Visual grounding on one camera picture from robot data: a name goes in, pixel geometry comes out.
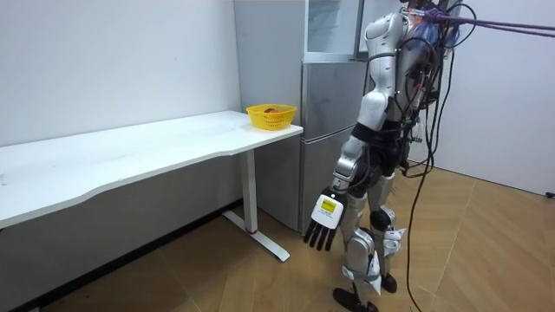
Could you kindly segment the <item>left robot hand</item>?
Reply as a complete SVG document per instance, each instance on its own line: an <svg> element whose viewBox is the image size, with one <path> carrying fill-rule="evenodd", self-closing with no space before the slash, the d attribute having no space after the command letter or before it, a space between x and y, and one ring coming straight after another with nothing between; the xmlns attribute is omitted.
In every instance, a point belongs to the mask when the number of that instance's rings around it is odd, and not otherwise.
<svg viewBox="0 0 555 312"><path fill-rule="evenodd" d="M304 242L318 251L329 251L347 207L347 193L328 187L319 195L310 214Z"/></svg>

